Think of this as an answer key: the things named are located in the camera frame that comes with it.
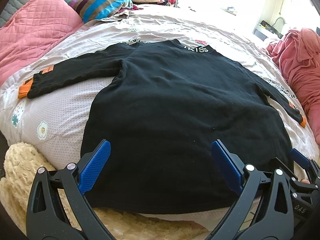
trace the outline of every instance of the orange label patch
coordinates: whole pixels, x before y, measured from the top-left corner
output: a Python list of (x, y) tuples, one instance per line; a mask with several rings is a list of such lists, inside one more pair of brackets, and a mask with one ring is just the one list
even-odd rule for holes
[(42, 71), (42, 74), (47, 73), (47, 72), (50, 72), (50, 71), (52, 71), (52, 70), (53, 70), (53, 65), (50, 66), (50, 67), (48, 67), (48, 68), (46, 68), (46, 69), (44, 69), (44, 70)]

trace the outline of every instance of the bedsheet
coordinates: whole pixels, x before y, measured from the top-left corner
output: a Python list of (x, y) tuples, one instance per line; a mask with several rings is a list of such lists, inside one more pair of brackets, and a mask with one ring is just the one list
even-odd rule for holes
[[(303, 109), (281, 73), (263, 50), (238, 34), (223, 21), (215, 26), (191, 11), (157, 5), (130, 13), (128, 19), (105, 23), (91, 21), (48, 52), (37, 62), (16, 72), (0, 88), (0, 129), (9, 145), (23, 141), (33, 144), (56, 168), (63, 168), (80, 158), (84, 127), (96, 94), (109, 85), (112, 78), (96, 78), (81, 82), (35, 99), (17, 99), (18, 87), (50, 65), (84, 53), (102, 50), (118, 42), (157, 42), (178, 39), (188, 47), (209, 44), (224, 56), (240, 62), (276, 87), (295, 105)], [(292, 146), (307, 157), (318, 159), (319, 148), (312, 131), (299, 126), (275, 101), (269, 103), (279, 112), (290, 136)], [(295, 166), (302, 179), (305, 174)], [(179, 215), (156, 215), (166, 220), (193, 220), (208, 229), (226, 212), (226, 208)]]

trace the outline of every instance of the pink blanket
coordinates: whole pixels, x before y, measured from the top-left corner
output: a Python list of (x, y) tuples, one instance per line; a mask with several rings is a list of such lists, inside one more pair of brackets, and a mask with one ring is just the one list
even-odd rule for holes
[(295, 92), (320, 144), (320, 36), (307, 28), (291, 29), (267, 51)]
[(0, 28), (0, 86), (83, 25), (64, 0), (30, 0)]

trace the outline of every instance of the cream fluffy rug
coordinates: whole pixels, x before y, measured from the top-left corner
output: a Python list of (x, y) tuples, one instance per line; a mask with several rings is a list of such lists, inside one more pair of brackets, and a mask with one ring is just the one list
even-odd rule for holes
[[(12, 145), (5, 156), (6, 177), (0, 180), (0, 201), (12, 220), (26, 233), (26, 210), (32, 182), (39, 167), (55, 170), (32, 145)], [(68, 204), (64, 191), (61, 201), (73, 227), (81, 229)], [(203, 240), (209, 232), (180, 221), (150, 219), (141, 215), (116, 212), (111, 209), (94, 211), (116, 239), (123, 240)]]

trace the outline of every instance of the sweater sleeve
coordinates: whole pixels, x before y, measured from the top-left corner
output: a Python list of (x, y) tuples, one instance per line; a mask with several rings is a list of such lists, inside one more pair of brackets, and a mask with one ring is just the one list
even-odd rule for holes
[(139, 43), (118, 43), (79, 57), (49, 66), (19, 87), (18, 98), (36, 98), (56, 89), (91, 78), (116, 76), (122, 62), (139, 47)]
[(300, 111), (288, 101), (288, 99), (281, 94), (275, 87), (270, 85), (268, 82), (263, 80), (261, 77), (251, 72), (250, 70), (243, 67), (245, 72), (250, 76), (250, 78), (258, 85), (261, 93), (270, 97), (277, 103), (279, 103), (283, 109), (291, 116), (295, 121), (297, 121), (303, 128), (307, 125), (307, 119), (300, 113)]

